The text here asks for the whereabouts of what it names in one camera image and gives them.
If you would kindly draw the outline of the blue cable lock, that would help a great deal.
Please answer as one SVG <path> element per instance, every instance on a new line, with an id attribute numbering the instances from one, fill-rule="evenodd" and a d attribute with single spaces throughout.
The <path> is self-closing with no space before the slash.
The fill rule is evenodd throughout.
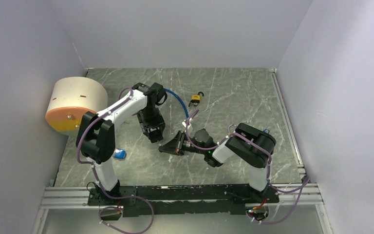
<path id="1" fill-rule="evenodd" d="M 186 118 L 189 118 L 189 113 L 188 113 L 187 107 L 186 107 L 185 103 L 183 102 L 183 100 L 176 93 L 174 93 L 173 91 L 171 91 L 169 89 L 165 89 L 165 91 L 167 93 L 170 93 L 171 95 L 173 95 L 179 101 L 179 103 L 181 104 L 181 106 L 182 106 L 182 108 L 184 110 Z"/>

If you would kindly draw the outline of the yellow black padlock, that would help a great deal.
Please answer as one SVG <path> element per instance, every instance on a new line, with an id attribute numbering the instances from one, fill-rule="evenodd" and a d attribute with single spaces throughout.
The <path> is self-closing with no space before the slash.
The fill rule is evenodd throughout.
<path id="1" fill-rule="evenodd" d="M 201 102 L 201 98 L 204 97 L 204 93 L 203 92 L 198 92 L 196 95 L 192 95 L 191 96 L 191 100 L 188 104 L 188 107 L 190 106 L 193 106 L 193 107 L 197 107 L 198 104 Z"/>

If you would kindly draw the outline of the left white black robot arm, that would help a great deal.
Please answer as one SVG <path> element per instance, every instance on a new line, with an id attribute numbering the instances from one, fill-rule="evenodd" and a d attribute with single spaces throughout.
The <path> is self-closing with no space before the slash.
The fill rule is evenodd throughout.
<path id="1" fill-rule="evenodd" d="M 76 158 L 80 164 L 89 164 L 100 197 L 108 205 L 118 202 L 120 181 L 114 173 L 112 157 L 115 154 L 115 131 L 130 117 L 137 115 L 143 135 L 151 143 L 163 140 L 165 121 L 159 106 L 167 100 L 163 85 L 147 86 L 138 83 L 113 105 L 97 112 L 86 112 L 79 126 Z"/>

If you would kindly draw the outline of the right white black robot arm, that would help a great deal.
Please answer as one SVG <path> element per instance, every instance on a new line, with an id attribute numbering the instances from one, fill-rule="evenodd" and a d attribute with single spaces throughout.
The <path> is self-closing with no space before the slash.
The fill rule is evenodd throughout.
<path id="1" fill-rule="evenodd" d="M 191 137 L 189 132 L 179 131 L 166 144 L 159 146 L 159 152 L 182 156 L 186 152 L 201 154 L 211 167 L 220 167 L 228 159 L 237 156 L 251 169 L 248 196 L 254 202 L 261 202 L 267 196 L 271 156 L 276 140 L 269 134 L 245 123 L 217 143 L 206 129 L 200 129 Z"/>

